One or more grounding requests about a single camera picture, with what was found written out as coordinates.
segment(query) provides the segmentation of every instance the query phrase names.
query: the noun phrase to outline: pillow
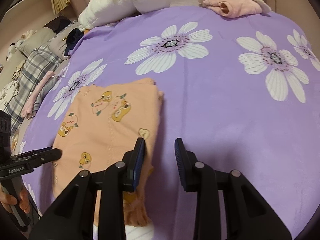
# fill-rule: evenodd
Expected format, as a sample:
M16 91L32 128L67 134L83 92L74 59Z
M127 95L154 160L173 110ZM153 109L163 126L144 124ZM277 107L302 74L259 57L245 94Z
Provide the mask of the pillow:
M33 34L29 39L25 40L19 47L19 50L29 57L33 49L38 49L40 46L45 44L56 34L48 27L43 27L35 34Z
M70 58L70 56L65 56L64 52L67 48L66 38L68 34L75 28L78 28L80 23L74 21L70 23L64 30L62 30L56 37L54 37L49 44L49 49L62 60Z
M58 16L52 21L48 22L44 27L48 27L53 30L56 34L61 32L65 27L67 27L71 21L64 17L63 15Z
M4 62L3 70L0 73L0 91L6 84L13 81L13 73L17 70L17 66L23 60L27 60L27 58L17 50L8 61Z

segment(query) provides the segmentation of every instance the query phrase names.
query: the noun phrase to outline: finger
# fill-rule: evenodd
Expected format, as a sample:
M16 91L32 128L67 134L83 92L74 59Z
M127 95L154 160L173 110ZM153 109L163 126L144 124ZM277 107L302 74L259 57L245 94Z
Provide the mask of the finger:
M3 192L0 193L0 201L3 204L7 204L7 205L17 204L17 199L14 196L11 196L11 195L3 193Z
M19 207L22 209L22 210L26 210L29 206L29 202L27 201L20 201L20 204L19 204Z
M25 212L26 214L28 214L28 213L30 212L30 206L28 206L27 209L24 210L24 212Z
M20 198L21 198L22 201L29 201L29 199L28 199L28 191L25 188L23 188L21 190Z
M12 209L9 205L2 203L5 210L7 210L9 213L13 214Z

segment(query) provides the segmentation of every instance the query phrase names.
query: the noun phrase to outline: flower pattern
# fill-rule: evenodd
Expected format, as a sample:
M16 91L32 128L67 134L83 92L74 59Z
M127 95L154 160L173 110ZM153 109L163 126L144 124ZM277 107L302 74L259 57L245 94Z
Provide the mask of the flower pattern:
M72 103L81 87L87 86L89 83L95 81L103 72L106 65L99 66L103 58L89 64L82 72L79 70L71 76L68 85L61 88L57 96L53 99L55 104L48 113L51 117L54 113L54 119L65 111L69 103Z
M142 48L131 53L125 64L133 64L149 56L136 69L137 75L143 75L151 70L161 73L173 66L176 62L176 52L188 59L203 58L209 54L206 47L196 44L212 39L209 30L199 30L187 34L198 26L197 22L183 25L177 32L177 26L166 28L161 37L154 36L140 43Z
M255 40L251 37L240 37L236 41L243 48L254 53L244 53L239 61L248 74L260 74L268 67L271 71L266 76L266 86L274 100L284 101L288 96L288 84L297 99L305 103L306 96L301 83L309 84L308 76L296 66L297 59L291 52L277 51L276 43L267 35L256 32Z
M310 58L313 66L320 71L320 62L311 49L307 47L308 41L303 35L300 35L296 30L293 30L293 36L288 35L287 39L294 46L294 50L298 52L302 58Z
M69 67L70 61L68 62L68 65L65 66L57 75L57 82L55 83L55 85L53 86L53 88L51 89L51 91L56 90L58 88L58 86L61 83L61 79L66 77L67 75L67 71L68 71L68 67Z
M20 143L20 147L19 147L19 154L23 153L23 148L26 145L26 141Z

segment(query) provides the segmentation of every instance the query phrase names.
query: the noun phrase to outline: pink towel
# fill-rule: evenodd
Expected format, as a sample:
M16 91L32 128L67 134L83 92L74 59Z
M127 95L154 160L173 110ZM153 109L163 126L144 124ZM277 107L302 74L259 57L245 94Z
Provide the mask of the pink towel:
M202 5L227 18L262 13L261 6L253 0L204 0Z
M32 94L28 98L28 101L24 105L22 109L22 117L26 117L27 114L32 113L33 105L35 104L35 101L37 99L38 94L42 90L43 86L47 83L47 81L53 77L55 73L53 71L48 71L45 76L42 78L42 80L38 83L38 85L35 87L35 90L33 90Z

